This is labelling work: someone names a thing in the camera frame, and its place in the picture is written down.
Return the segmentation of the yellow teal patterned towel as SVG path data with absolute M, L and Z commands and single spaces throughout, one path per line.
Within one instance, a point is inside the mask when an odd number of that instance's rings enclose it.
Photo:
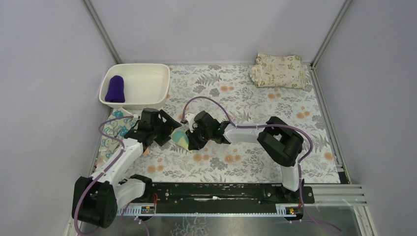
M 171 139 L 174 143 L 176 143 L 181 148 L 185 149 L 186 151 L 189 150 L 189 139 L 186 133 L 181 129 L 176 129 L 171 134 Z

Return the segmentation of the purple towel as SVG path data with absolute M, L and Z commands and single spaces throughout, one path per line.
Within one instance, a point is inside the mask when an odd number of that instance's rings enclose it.
M 124 103 L 124 79 L 120 75 L 113 76 L 108 85 L 105 101 L 111 103 Z

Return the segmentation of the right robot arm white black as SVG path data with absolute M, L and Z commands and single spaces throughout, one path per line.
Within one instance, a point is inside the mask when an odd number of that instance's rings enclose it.
M 303 137 L 278 117 L 270 117 L 263 125 L 233 125 L 230 121 L 219 122 L 209 113 L 184 116 L 189 129 L 186 135 L 189 150 L 200 150 L 208 141 L 218 144 L 260 144 L 270 158 L 280 166 L 284 188 L 299 190 L 299 173 L 296 167 L 302 151 Z

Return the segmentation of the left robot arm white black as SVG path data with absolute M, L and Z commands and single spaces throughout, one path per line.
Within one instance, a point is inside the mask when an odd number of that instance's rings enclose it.
M 127 131 L 120 146 L 109 160 L 90 177 L 79 177 L 74 185 L 72 218 L 98 228 L 109 227 L 117 212 L 136 199 L 150 200 L 152 180 L 149 177 L 123 175 L 133 162 L 153 143 L 163 146 L 172 132 L 181 127 L 164 110 L 145 108 Z

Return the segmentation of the white bear patterned towel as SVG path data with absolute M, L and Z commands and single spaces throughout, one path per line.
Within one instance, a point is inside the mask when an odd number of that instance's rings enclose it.
M 102 165 L 115 153 L 120 143 L 116 140 L 123 140 L 125 134 L 136 124 L 139 120 L 137 114 L 132 114 L 124 108 L 118 108 L 112 111 L 106 122 L 102 127 L 104 135 L 101 136 L 97 165 Z

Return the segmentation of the white rectangular basin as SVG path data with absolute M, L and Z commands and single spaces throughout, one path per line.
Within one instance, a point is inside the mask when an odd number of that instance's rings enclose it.
M 125 101 L 109 102 L 105 97 L 110 90 L 110 80 L 123 78 Z M 158 63 L 127 63 L 110 67 L 105 74 L 98 95 L 99 101 L 111 108 L 139 110 L 143 108 L 161 108 L 167 99 L 171 80 L 168 66 Z

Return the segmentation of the floral patterned table mat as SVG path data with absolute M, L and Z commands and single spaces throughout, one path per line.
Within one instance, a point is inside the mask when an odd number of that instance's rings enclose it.
M 174 65 L 163 110 L 176 120 L 182 112 L 208 112 L 219 121 L 229 114 L 238 124 L 260 124 L 276 116 L 306 132 L 312 152 L 302 161 L 306 183 L 339 183 L 333 151 L 312 82 L 303 90 L 258 88 L 249 65 Z M 153 144 L 127 169 L 124 178 L 139 174 L 155 182 L 279 183 L 279 166 L 258 144 L 219 145 L 208 142 L 188 152 L 172 141 Z

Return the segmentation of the cream patterned folded towel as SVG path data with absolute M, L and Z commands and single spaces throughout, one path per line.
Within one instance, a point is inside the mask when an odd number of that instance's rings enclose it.
M 305 89 L 306 86 L 306 69 L 301 57 L 297 55 L 278 57 L 257 54 L 249 76 L 254 85 L 259 88 Z

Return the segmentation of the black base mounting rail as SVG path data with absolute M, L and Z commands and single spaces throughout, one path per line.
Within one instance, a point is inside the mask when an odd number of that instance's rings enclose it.
M 276 206 L 297 209 L 315 202 L 312 188 L 290 191 L 272 183 L 154 182 L 134 204 L 150 204 L 158 214 L 277 213 Z

